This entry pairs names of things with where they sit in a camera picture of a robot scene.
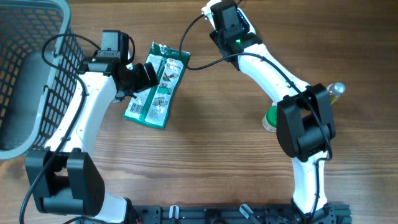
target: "gray basket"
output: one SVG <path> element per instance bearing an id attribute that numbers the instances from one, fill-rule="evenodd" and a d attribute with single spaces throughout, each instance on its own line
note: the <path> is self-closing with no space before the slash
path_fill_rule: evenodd
<path id="1" fill-rule="evenodd" d="M 64 0 L 0 0 L 0 159 L 44 149 L 58 128 L 76 80 L 41 58 L 46 40 L 72 33 Z M 76 37 L 60 37 L 45 56 L 76 73 L 83 51 Z"/>

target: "wooden table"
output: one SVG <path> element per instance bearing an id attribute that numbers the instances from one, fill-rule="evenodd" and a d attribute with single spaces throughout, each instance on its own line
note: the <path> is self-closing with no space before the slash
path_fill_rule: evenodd
<path id="1" fill-rule="evenodd" d="M 177 48 L 204 5 L 141 1 L 70 7 L 77 34 L 97 43 L 103 29 L 133 36 L 138 63 L 152 41 Z M 250 0 L 241 7 L 293 74 L 312 85 L 340 81 L 347 87 L 333 105 L 337 136 L 335 157 L 325 171 L 329 201 L 350 204 L 355 223 L 398 223 L 397 1 Z M 203 20 L 188 34 L 184 49 L 192 53 L 191 66 L 220 58 L 210 32 Z M 122 119 L 128 103 L 109 106 L 95 146 L 94 160 L 109 192 L 134 205 L 290 202 L 291 160 L 261 123 L 271 100 L 232 65 L 185 72 L 165 130 Z M 24 157 L 0 162 L 1 223 L 17 222 L 28 188 Z M 33 201 L 26 213 L 27 223 L 68 218 L 39 214 Z"/>

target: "black cable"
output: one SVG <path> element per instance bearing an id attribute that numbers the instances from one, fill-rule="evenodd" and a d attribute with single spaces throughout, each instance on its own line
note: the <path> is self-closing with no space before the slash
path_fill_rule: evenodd
<path id="1" fill-rule="evenodd" d="M 134 56 L 136 55 L 136 45 L 134 44 L 132 37 L 129 36 L 129 40 L 132 44 L 132 55 L 131 55 L 130 59 L 127 61 L 127 65 L 130 64 L 134 60 Z"/>
<path id="2" fill-rule="evenodd" d="M 308 101 L 308 99 L 307 99 L 307 98 L 304 96 L 304 94 L 299 90 L 299 88 L 297 88 L 297 86 L 294 84 L 294 82 L 292 82 L 292 81 L 287 77 L 287 75 L 286 75 L 278 66 L 276 66 L 276 65 L 275 65 L 274 63 L 272 63 L 270 60 L 266 59 L 265 57 L 263 57 L 263 56 L 261 56 L 261 55 L 252 54 L 252 53 L 245 53 L 245 52 L 244 52 L 244 53 L 232 54 L 232 55 L 223 57 L 223 58 L 221 58 L 221 59 L 218 59 L 218 60 L 216 60 L 216 61 L 214 61 L 214 62 L 209 63 L 208 65 L 204 65 L 204 66 L 201 66 L 201 67 L 197 67 L 197 68 L 191 68 L 191 67 L 189 67 L 189 66 L 187 65 L 187 63 L 185 63 L 185 62 L 183 61 L 183 58 L 182 58 L 182 43 L 183 43 L 183 40 L 184 40 L 186 34 L 187 34 L 188 31 L 191 29 L 191 27 L 194 25 L 194 23 L 196 23 L 196 21 L 198 21 L 199 19 L 201 19 L 201 18 L 204 17 L 204 16 L 205 16 L 205 15 L 203 15 L 203 14 L 200 15 L 200 16 L 198 16 L 198 17 L 188 26 L 188 28 L 186 29 L 186 31 L 185 31 L 184 34 L 182 35 L 182 38 L 181 38 L 181 41 L 180 41 L 180 48 L 179 48 L 179 51 L 180 51 L 180 58 L 181 58 L 182 63 L 184 64 L 184 66 L 185 66 L 187 69 L 189 69 L 189 70 L 201 70 L 201 69 L 204 69 L 204 68 L 208 68 L 208 67 L 210 67 L 210 66 L 213 66 L 213 65 L 215 65 L 215 64 L 217 64 L 217 63 L 220 63 L 220 62 L 222 62 L 222 61 L 224 61 L 224 60 L 227 60 L 227 59 L 229 59 L 229 58 L 234 58 L 234 57 L 237 57 L 237 56 L 240 56 L 240 55 L 247 55 L 247 56 L 257 57 L 257 58 L 261 59 L 262 61 L 267 62 L 270 66 L 272 66 L 275 70 L 277 70 L 277 72 L 279 72 L 280 75 L 282 75 L 282 77 L 286 80 L 286 82 L 298 93 L 298 97 L 300 97 L 300 98 L 304 101 L 304 103 L 306 104 L 306 106 L 308 107 L 308 109 L 309 109 L 309 110 L 311 111 L 311 113 L 313 114 L 313 117 L 315 118 L 315 121 L 317 122 L 317 125 L 318 125 L 319 128 L 320 128 L 322 137 L 323 137 L 323 139 L 324 139 L 324 141 L 325 141 L 325 147 L 326 147 L 326 149 L 327 149 L 327 151 L 328 151 L 328 153 L 329 153 L 329 156 L 328 156 L 328 158 L 319 158 L 319 159 L 317 159 L 317 160 L 315 161 L 315 163 L 314 163 L 314 166 L 315 166 L 315 168 L 316 168 L 316 169 L 315 169 L 315 179 L 316 179 L 316 182 L 317 182 L 317 183 L 316 183 L 317 189 L 316 189 L 316 191 L 315 191 L 316 193 L 315 193 L 314 207 L 313 207 L 313 210 L 312 210 L 312 212 L 311 212 L 311 215 L 310 215 L 309 218 L 308 218 L 309 221 L 312 221 L 312 219 L 313 219 L 313 217 L 314 217 L 314 214 L 315 214 L 315 212 L 316 212 L 316 210 L 317 210 L 318 199 L 319 199 L 319 194 L 320 194 L 319 162 L 320 162 L 320 161 L 330 161 L 330 160 L 333 158 L 333 153 L 332 153 L 332 150 L 331 150 L 331 145 L 330 145 L 330 142 L 329 142 L 329 138 L 328 138 L 328 136 L 326 135 L 325 130 L 323 129 L 322 122 L 319 120 L 318 115 L 316 114 L 315 110 L 313 109 L 313 107 L 312 107 L 312 105 L 310 104 L 310 102 Z"/>
<path id="3" fill-rule="evenodd" d="M 55 40 L 55 39 L 57 39 L 59 37 L 65 37 L 65 36 L 72 36 L 72 37 L 81 38 L 81 39 L 91 43 L 92 45 L 94 45 L 97 49 L 100 49 L 100 47 L 98 45 L 96 45 L 93 41 L 91 41 L 90 39 L 87 39 L 86 37 L 83 37 L 83 36 L 80 36 L 80 35 L 77 35 L 77 34 L 59 34 L 59 35 L 55 35 L 55 36 L 51 37 L 48 41 L 46 41 L 44 43 L 43 47 L 42 47 L 42 59 L 43 59 L 43 61 L 47 65 L 50 65 L 51 67 L 56 68 L 57 70 L 60 70 L 60 71 L 64 72 L 65 74 L 71 75 L 74 78 L 76 78 L 78 80 L 78 82 L 80 83 L 81 88 L 82 88 L 82 90 L 81 90 L 82 97 L 81 97 L 81 100 L 80 100 L 79 107 L 78 107 L 78 109 L 77 109 L 77 111 L 76 111 L 76 113 L 75 113 L 75 115 L 74 115 L 74 117 L 73 117 L 73 119 L 72 119 L 72 121 L 71 121 L 71 123 L 70 123 L 70 125 L 69 125 L 69 127 L 67 129 L 67 131 L 65 132 L 64 137 L 61 139 L 60 144 L 58 145 L 57 149 L 53 152 L 53 154 L 50 156 L 48 161 L 45 163 L 45 165 L 43 166 L 42 170 L 39 172 L 39 174 L 37 175 L 37 177 L 33 181 L 32 185 L 30 186 L 30 189 L 26 193 L 25 199 L 24 199 L 24 201 L 22 203 L 21 212 L 19 214 L 19 223 L 20 224 L 24 224 L 26 206 L 27 206 L 27 203 L 28 203 L 28 201 L 30 199 L 30 196 L 32 195 L 32 193 L 33 193 L 34 189 L 36 188 L 37 184 L 39 183 L 40 179 L 43 177 L 43 175 L 48 171 L 50 166 L 53 164 L 56 155 L 61 151 L 62 147 L 66 143 L 66 141 L 67 141 L 67 139 L 68 139 L 68 137 L 69 137 L 69 135 L 70 135 L 70 133 L 71 133 L 71 131 L 72 131 L 72 129 L 73 129 L 73 127 L 74 127 L 79 115 L 80 115 L 80 113 L 81 113 L 81 110 L 83 109 L 83 106 L 84 106 L 85 100 L 86 100 L 87 90 L 86 90 L 86 85 L 84 84 L 83 80 L 78 75 L 76 75 L 76 74 L 74 74 L 72 72 L 69 72 L 68 70 L 62 68 L 59 65 L 57 66 L 57 65 L 54 65 L 53 63 L 49 62 L 45 58 L 45 55 L 44 55 L 45 48 L 46 48 L 46 46 L 48 46 L 48 44 L 51 41 L 53 41 L 53 40 Z"/>
<path id="4" fill-rule="evenodd" d="M 95 223 L 106 223 L 106 222 L 104 222 L 104 221 L 97 220 L 97 219 L 94 219 L 94 218 L 88 218 L 88 217 L 75 217 L 75 218 L 72 218 L 72 219 L 70 219 L 70 220 L 68 220 L 68 221 L 66 221 L 66 222 L 64 222 L 64 223 L 62 223 L 62 224 L 70 224 L 70 223 L 73 223 L 73 222 L 75 222 L 75 221 L 77 221 L 77 220 L 90 221 L 90 222 L 95 222 Z"/>

